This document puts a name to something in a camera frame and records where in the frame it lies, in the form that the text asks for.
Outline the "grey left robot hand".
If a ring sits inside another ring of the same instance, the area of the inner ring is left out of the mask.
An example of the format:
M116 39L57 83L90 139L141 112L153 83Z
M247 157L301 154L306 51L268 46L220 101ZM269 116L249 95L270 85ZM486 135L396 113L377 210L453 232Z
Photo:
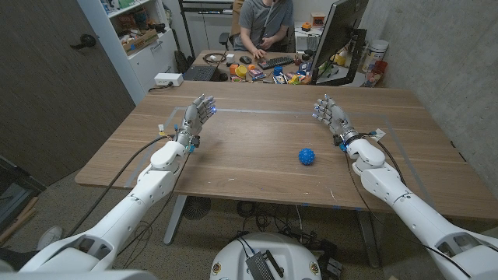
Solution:
M184 113L178 128L176 141L186 147L198 148L203 124L217 111L213 96L201 95L194 100Z

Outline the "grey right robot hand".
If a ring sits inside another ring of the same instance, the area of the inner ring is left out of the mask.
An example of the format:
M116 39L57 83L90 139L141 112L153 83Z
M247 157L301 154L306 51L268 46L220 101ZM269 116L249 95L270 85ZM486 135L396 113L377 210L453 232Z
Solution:
M347 146L360 138L360 134L353 127L348 114L327 94L315 103L313 118L329 128L336 146Z

